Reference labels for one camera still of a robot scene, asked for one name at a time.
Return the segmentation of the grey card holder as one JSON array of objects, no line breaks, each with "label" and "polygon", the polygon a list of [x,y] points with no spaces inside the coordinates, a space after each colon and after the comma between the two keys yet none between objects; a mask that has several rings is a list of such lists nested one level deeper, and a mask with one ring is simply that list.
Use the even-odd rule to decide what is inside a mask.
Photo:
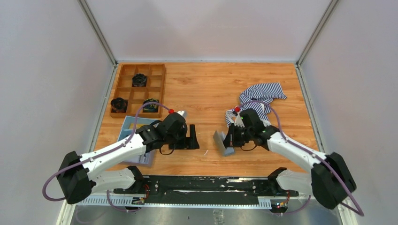
[{"label": "grey card holder", "polygon": [[215,142],[215,146],[218,149],[219,153],[223,157],[231,156],[235,153],[235,149],[233,147],[225,147],[223,141],[226,139],[226,134],[224,132],[215,131],[213,134],[213,140]]}]

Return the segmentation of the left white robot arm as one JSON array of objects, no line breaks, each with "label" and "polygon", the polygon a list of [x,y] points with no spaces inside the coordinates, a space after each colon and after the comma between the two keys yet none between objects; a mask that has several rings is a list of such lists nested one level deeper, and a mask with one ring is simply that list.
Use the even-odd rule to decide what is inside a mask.
[{"label": "left white robot arm", "polygon": [[83,201],[93,193],[128,189],[137,194],[144,181],[139,173],[127,168],[108,171],[108,168],[129,158],[159,150],[163,145],[176,144],[187,133],[186,111],[170,113],[156,125],[144,125],[130,136],[100,150],[78,155],[75,151],[65,155],[60,174],[56,176],[68,204]]}]

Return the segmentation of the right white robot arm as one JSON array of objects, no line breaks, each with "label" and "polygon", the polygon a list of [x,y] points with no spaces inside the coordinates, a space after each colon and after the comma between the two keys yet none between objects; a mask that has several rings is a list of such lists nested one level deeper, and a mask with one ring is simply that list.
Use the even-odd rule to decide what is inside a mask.
[{"label": "right white robot arm", "polygon": [[343,157],[325,154],[289,138],[279,127],[260,119],[253,109],[234,113],[228,132],[214,133],[214,141],[224,155],[252,141],[256,147],[277,153],[294,162],[305,172],[280,167],[268,176],[268,189],[273,195],[296,191],[313,196],[327,209],[334,209],[346,198],[352,198],[357,185]]}]

